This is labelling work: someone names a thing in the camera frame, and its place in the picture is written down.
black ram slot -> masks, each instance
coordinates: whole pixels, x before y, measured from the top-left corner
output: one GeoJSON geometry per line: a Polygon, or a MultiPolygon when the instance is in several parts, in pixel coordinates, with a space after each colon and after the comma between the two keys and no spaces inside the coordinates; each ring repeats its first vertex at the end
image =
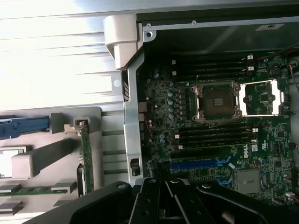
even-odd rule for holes
{"type": "Polygon", "coordinates": [[[220,68],[220,69],[205,69],[205,68],[185,68],[177,70],[177,76],[182,75],[198,75],[198,76],[216,76],[224,74],[238,74],[247,72],[247,68],[220,68]]]}
{"type": "Polygon", "coordinates": [[[222,139],[206,139],[206,140],[189,140],[189,141],[179,141],[180,145],[184,145],[184,144],[195,144],[195,143],[200,143],[200,144],[204,144],[204,143],[211,143],[211,142],[216,142],[216,143],[224,143],[224,142],[237,142],[239,140],[248,140],[251,141],[251,137],[250,136],[243,136],[243,137],[239,137],[239,138],[222,138],[222,139]]]}
{"type": "Polygon", "coordinates": [[[251,140],[249,139],[229,139],[229,140],[220,140],[219,142],[206,142],[206,143],[198,143],[198,142],[187,142],[181,144],[183,149],[191,149],[191,148],[209,148],[210,147],[223,147],[223,146],[232,146],[232,145],[243,145],[250,144],[251,140]]]}
{"type": "Polygon", "coordinates": [[[183,131],[179,132],[180,138],[185,137],[185,136],[194,136],[194,135],[205,135],[205,134],[218,134],[218,133],[239,133],[239,132],[244,132],[248,131],[251,132],[250,127],[242,127],[242,128],[227,128],[227,129],[207,129],[207,130],[198,130],[198,131],[183,131]]]}
{"type": "Polygon", "coordinates": [[[179,132],[183,131],[197,131],[197,130],[226,130],[228,128],[252,128],[252,126],[248,123],[230,123],[230,124],[222,124],[221,126],[198,126],[198,127],[181,127],[178,129],[179,132]]]}
{"type": "Polygon", "coordinates": [[[179,158],[187,158],[187,157],[195,157],[200,156],[201,158],[211,157],[211,156],[218,156],[220,152],[219,148],[210,148],[209,150],[205,149],[182,149],[179,152],[171,153],[171,159],[179,159],[179,158]]]}
{"type": "Polygon", "coordinates": [[[221,133],[215,135],[200,135],[200,136],[186,136],[179,138],[179,143],[186,142],[186,141],[201,141],[205,142],[207,140],[218,140],[218,139],[231,139],[231,138],[242,138],[247,137],[248,135],[252,135],[250,132],[243,132],[243,133],[221,133]]]}
{"type": "Polygon", "coordinates": [[[246,63],[217,63],[217,64],[202,64],[202,63],[186,63],[186,64],[176,64],[172,67],[174,71],[191,71],[191,70],[226,70],[226,69],[239,69],[247,70],[248,65],[246,63]]]}
{"type": "Polygon", "coordinates": [[[174,60],[176,64],[185,64],[185,63],[253,63],[254,60],[248,60],[247,56],[244,55],[244,58],[228,57],[214,55],[214,56],[182,56],[176,57],[174,60]]]}
{"type": "Polygon", "coordinates": [[[235,79],[241,77],[248,77],[251,75],[251,72],[240,72],[240,73],[224,73],[224,74],[210,74],[210,75],[198,75],[194,74],[186,74],[176,76],[176,81],[192,81],[192,80],[213,80],[213,79],[235,79]]]}

red wire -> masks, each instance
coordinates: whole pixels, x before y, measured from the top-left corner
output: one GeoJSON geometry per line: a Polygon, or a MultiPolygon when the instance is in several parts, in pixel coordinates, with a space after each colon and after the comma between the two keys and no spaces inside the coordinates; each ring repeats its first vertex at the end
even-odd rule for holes
{"type": "Polygon", "coordinates": [[[295,200],[297,203],[299,203],[299,199],[296,196],[291,197],[293,200],[295,200]]]}

capacitor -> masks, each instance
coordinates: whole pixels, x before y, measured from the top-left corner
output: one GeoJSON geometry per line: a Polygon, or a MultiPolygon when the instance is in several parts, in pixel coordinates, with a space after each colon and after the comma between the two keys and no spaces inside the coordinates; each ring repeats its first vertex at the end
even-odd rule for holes
{"type": "Polygon", "coordinates": [[[259,162],[261,164],[265,164],[266,163],[266,160],[264,158],[262,158],[262,157],[258,158],[258,160],[259,160],[259,162]]]}

metal frame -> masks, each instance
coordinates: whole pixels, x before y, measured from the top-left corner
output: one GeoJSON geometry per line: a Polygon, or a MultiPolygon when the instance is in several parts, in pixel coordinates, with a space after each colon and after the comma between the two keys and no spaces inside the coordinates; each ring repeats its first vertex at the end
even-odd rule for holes
{"type": "Polygon", "coordinates": [[[137,179],[143,178],[142,156],[140,145],[139,117],[138,117],[138,98],[137,98],[137,69],[144,62],[144,53],[141,53],[137,59],[128,68],[128,87],[130,98],[124,103],[124,134],[127,153],[128,177],[131,185],[135,184],[137,179]],[[139,159],[140,175],[133,176],[130,162],[132,159],[139,159]]]}

cable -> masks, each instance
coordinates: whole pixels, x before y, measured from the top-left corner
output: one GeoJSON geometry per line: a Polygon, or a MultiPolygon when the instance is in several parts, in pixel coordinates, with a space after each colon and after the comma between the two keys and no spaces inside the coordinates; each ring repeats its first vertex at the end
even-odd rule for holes
{"type": "Polygon", "coordinates": [[[299,203],[299,199],[296,196],[292,196],[291,199],[293,199],[295,202],[299,203]]]}
{"type": "Polygon", "coordinates": [[[296,86],[297,91],[299,92],[299,86],[298,86],[298,84],[296,82],[296,79],[295,79],[295,76],[294,76],[294,73],[293,73],[293,67],[290,64],[289,64],[289,68],[290,68],[292,80],[293,80],[293,82],[294,82],[294,84],[296,86]]]}
{"type": "Polygon", "coordinates": [[[259,57],[258,60],[268,59],[268,58],[272,58],[272,57],[275,57],[275,56],[277,56],[277,55],[283,54],[284,52],[286,52],[286,51],[292,49],[293,47],[295,47],[295,46],[298,45],[298,44],[299,44],[299,42],[297,42],[297,43],[295,43],[295,44],[293,44],[293,45],[291,45],[291,46],[289,46],[289,47],[287,47],[287,48],[285,48],[285,49],[279,50],[279,51],[275,52],[274,54],[271,54],[271,55],[268,55],[268,56],[264,56],[264,57],[259,57]]]}

